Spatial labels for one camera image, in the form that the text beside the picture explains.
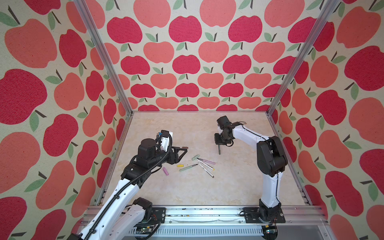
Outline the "pink pen cap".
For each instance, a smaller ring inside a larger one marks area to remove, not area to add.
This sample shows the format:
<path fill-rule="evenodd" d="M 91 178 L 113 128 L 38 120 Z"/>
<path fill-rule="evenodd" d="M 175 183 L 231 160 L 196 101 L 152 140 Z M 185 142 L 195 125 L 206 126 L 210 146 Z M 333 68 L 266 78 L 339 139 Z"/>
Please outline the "pink pen cap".
<path fill-rule="evenodd" d="M 163 172 L 165 173 L 166 176 L 169 175 L 169 172 L 167 171 L 167 169 L 165 167 L 163 167 Z"/>

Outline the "white yellow-tipped pen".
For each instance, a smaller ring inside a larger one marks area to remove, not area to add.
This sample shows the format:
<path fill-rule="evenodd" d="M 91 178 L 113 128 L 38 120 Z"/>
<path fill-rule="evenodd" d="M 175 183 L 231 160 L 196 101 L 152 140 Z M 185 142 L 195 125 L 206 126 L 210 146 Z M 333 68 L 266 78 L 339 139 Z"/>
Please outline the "white yellow-tipped pen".
<path fill-rule="evenodd" d="M 206 163 L 204 163 L 202 161 L 199 161 L 199 163 L 202 164 L 203 166 L 209 168 L 210 170 L 213 170 L 213 171 L 215 170 L 213 167 L 209 166 L 208 164 L 206 164 Z"/>

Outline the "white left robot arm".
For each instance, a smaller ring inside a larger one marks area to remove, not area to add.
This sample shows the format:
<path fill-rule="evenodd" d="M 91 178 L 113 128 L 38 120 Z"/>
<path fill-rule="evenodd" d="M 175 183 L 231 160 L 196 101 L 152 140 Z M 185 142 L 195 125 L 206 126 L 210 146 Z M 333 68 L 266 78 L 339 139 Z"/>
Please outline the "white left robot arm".
<path fill-rule="evenodd" d="M 70 240 L 121 240 L 137 224 L 146 224 L 153 216 L 153 204 L 143 198 L 129 202 L 145 181 L 162 165 L 174 165 L 187 153 L 187 148 L 173 146 L 172 134 L 161 132 L 155 139 L 144 139 L 138 153 L 124 168 L 113 194 L 91 222 Z"/>

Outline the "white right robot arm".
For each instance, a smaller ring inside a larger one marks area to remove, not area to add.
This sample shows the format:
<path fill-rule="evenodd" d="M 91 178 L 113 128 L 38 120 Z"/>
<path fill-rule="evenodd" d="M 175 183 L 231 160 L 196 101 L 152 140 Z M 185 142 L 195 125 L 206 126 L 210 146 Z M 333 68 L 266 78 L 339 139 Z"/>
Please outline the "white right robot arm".
<path fill-rule="evenodd" d="M 227 116 L 217 119 L 219 132 L 215 144 L 230 147 L 241 140 L 257 152 L 257 165 L 263 173 L 263 193 L 259 200 L 259 218 L 268 223 L 278 217 L 281 210 L 279 197 L 281 180 L 288 160 L 279 137 L 268 137 L 245 127 L 245 122 L 230 122 Z"/>

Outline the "light green pen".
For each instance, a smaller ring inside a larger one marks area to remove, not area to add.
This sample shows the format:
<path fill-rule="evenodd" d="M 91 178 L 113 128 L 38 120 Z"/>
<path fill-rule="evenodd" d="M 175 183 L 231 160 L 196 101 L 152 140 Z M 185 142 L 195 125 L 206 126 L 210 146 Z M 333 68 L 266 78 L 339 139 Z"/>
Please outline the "light green pen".
<path fill-rule="evenodd" d="M 196 167 L 197 165 L 198 164 L 194 164 L 194 165 L 191 165 L 191 166 L 184 167 L 184 168 L 180 169 L 179 172 L 183 172 L 183 171 L 189 170 L 189 169 L 191 169 L 193 167 Z"/>

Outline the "light green pen cap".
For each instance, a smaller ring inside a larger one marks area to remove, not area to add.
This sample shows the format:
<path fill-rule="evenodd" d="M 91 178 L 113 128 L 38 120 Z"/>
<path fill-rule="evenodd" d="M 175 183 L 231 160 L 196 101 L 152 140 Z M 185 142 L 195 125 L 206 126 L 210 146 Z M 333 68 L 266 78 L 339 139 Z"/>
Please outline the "light green pen cap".
<path fill-rule="evenodd" d="M 192 157 L 192 161 L 197 160 L 199 157 L 200 155 L 195 155 L 194 157 Z"/>

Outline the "purple pen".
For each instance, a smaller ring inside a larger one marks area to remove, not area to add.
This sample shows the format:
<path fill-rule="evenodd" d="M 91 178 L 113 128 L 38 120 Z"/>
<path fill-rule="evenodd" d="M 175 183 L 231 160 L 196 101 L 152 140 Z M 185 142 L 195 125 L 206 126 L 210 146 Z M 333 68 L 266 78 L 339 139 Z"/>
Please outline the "purple pen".
<path fill-rule="evenodd" d="M 212 165 L 216 165 L 215 162 L 212 162 L 212 161 L 209 161 L 209 160 L 205 160 L 205 159 L 201 159 L 201 158 L 198 158 L 198 160 L 204 162 L 204 163 L 208 163 L 208 164 L 212 164 Z"/>

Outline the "white brown-tipped pen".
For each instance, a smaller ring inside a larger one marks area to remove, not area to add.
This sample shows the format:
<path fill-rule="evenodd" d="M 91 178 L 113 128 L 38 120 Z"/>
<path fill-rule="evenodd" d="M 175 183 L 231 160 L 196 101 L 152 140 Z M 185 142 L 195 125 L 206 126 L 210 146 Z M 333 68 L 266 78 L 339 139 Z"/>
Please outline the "white brown-tipped pen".
<path fill-rule="evenodd" d="M 214 178 L 214 175 L 208 171 L 202 164 L 198 164 L 201 168 L 203 168 L 203 170 L 211 177 L 211 178 Z"/>

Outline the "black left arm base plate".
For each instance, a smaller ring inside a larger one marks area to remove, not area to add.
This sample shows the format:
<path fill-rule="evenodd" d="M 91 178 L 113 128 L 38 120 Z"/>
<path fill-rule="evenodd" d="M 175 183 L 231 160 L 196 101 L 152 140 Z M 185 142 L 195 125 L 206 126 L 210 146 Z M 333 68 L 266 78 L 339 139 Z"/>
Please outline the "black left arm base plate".
<path fill-rule="evenodd" d="M 166 208 L 153 208 L 146 209 L 145 216 L 143 219 L 144 224 L 163 224 L 166 217 Z"/>

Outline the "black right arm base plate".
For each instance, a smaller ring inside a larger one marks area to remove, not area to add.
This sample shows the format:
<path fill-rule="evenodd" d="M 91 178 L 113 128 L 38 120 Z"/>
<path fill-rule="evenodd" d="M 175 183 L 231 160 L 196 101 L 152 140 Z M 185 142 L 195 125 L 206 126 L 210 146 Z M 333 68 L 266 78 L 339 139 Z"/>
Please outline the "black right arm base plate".
<path fill-rule="evenodd" d="M 285 216 L 282 210 L 277 212 L 268 213 L 267 210 L 263 210 L 259 207 L 243 208 L 239 213 L 241 217 L 244 217 L 247 224 L 284 224 L 286 223 Z"/>

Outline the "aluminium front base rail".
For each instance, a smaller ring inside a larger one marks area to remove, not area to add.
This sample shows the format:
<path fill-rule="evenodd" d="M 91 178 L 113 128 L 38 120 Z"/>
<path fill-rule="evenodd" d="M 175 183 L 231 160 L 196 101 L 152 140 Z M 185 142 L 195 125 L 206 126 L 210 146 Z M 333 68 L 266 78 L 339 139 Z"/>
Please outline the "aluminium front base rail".
<path fill-rule="evenodd" d="M 166 208 L 163 224 L 137 224 L 122 240 L 333 240 L 321 208 L 284 206 L 284 224 L 247 224 L 239 213 L 255 206 L 153 206 Z M 90 207 L 73 234 L 101 210 Z"/>

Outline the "aluminium left rear corner post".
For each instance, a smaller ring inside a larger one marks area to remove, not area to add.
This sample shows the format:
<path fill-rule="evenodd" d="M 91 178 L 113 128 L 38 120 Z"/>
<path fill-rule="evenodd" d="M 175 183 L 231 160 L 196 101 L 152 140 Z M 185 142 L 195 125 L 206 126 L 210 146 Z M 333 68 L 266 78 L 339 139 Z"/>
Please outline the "aluminium left rear corner post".
<path fill-rule="evenodd" d="M 105 47 L 105 44 L 103 43 L 101 37 L 100 37 L 100 34 L 99 34 L 99 31 L 97 29 L 97 26 L 96 26 L 96 23 L 92 17 L 92 14 L 87 6 L 87 3 L 86 1 L 79 1 L 79 0 L 75 0 L 75 5 L 77 7 L 77 10 L 82 18 L 82 21 L 84 22 L 90 36 L 91 36 L 91 39 L 98 51 L 98 54 L 101 58 L 101 61 L 105 67 L 105 70 L 107 72 L 107 74 L 109 75 L 111 81 L 112 81 L 112 84 L 115 88 L 115 90 L 117 91 L 117 95 L 118 97 L 120 98 L 122 104 L 123 104 L 123 107 L 125 108 L 127 114 L 129 117 L 132 117 L 133 116 L 133 110 L 132 110 L 132 107 L 128 101 L 128 98 L 125 94 L 125 90 L 123 88 L 123 85 L 120 81 L 120 78 L 113 66 L 113 63 L 112 63 L 112 60 L 111 60 L 111 57 L 108 53 L 108 50 L 107 48 Z"/>

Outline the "aluminium corner post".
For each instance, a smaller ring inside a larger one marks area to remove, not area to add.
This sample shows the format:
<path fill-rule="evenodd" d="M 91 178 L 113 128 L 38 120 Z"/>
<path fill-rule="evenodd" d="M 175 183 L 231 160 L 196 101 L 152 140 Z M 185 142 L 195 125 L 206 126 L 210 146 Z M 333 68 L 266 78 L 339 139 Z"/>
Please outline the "aluminium corner post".
<path fill-rule="evenodd" d="M 284 78 L 281 87 L 279 88 L 276 96 L 274 97 L 273 101 L 271 102 L 270 107 L 267 111 L 267 116 L 271 117 L 274 110 L 277 108 L 278 103 L 281 101 L 281 98 L 283 97 L 284 93 L 288 89 L 288 86 L 290 82 L 293 80 L 294 76 L 298 72 L 299 68 L 301 67 L 303 61 L 305 60 L 307 54 L 310 52 L 312 47 L 314 46 L 315 41 L 318 39 L 321 31 L 325 27 L 327 21 L 333 14 L 335 8 L 338 6 L 340 1 L 336 0 L 329 0 L 325 3 L 323 9 L 320 12 L 319 17 L 314 23 L 313 28 L 311 29 L 306 41 L 303 43 L 303 47 L 300 49 L 299 54 L 297 55 L 295 61 L 293 62 L 289 73 Z"/>
<path fill-rule="evenodd" d="M 101 61 L 105 67 L 105 70 L 107 72 L 107 74 L 109 75 L 111 81 L 112 81 L 112 84 L 115 88 L 115 90 L 117 91 L 117 95 L 118 97 L 120 98 L 122 104 L 123 104 L 123 107 L 125 108 L 127 114 L 129 117 L 132 117 L 133 116 L 133 110 L 132 110 L 132 107 L 128 101 L 128 98 L 125 94 L 125 90 L 123 88 L 123 85 L 120 81 L 120 78 L 113 66 L 113 63 L 112 63 L 112 60 L 111 60 L 111 57 L 108 53 L 108 50 L 107 48 L 105 47 L 105 44 L 103 43 L 101 37 L 100 37 L 100 34 L 99 34 L 99 31 L 97 29 L 97 26 L 96 26 L 96 23 L 92 17 L 92 14 L 87 6 L 87 3 L 86 1 L 79 1 L 79 0 L 75 0 L 75 5 L 77 7 L 77 10 L 82 18 L 82 21 L 84 22 L 90 36 L 91 36 L 91 39 L 98 51 L 98 54 L 101 58 Z"/>

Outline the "aluminium right rear corner post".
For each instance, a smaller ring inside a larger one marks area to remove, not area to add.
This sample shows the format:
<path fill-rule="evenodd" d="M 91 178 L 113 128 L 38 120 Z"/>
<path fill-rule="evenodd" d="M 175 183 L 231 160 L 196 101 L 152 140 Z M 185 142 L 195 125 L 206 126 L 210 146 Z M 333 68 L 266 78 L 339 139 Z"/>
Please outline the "aluminium right rear corner post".
<path fill-rule="evenodd" d="M 320 12 L 319 17 L 314 23 L 313 28 L 311 29 L 306 41 L 303 43 L 303 47 L 300 49 L 299 54 L 297 55 L 295 61 L 293 62 L 289 73 L 284 78 L 281 87 L 279 88 L 276 96 L 274 97 L 273 101 L 271 102 L 270 107 L 267 111 L 267 116 L 271 117 L 274 110 L 277 108 L 278 103 L 281 101 L 281 98 L 283 97 L 284 93 L 288 89 L 288 86 L 290 82 L 293 80 L 294 76 L 298 72 L 299 68 L 301 67 L 303 61 L 305 60 L 307 54 L 310 52 L 312 47 L 314 46 L 315 41 L 318 39 L 321 31 L 325 27 L 327 21 L 333 14 L 335 8 L 338 6 L 340 1 L 336 0 L 329 0 L 325 3 L 323 9 Z"/>

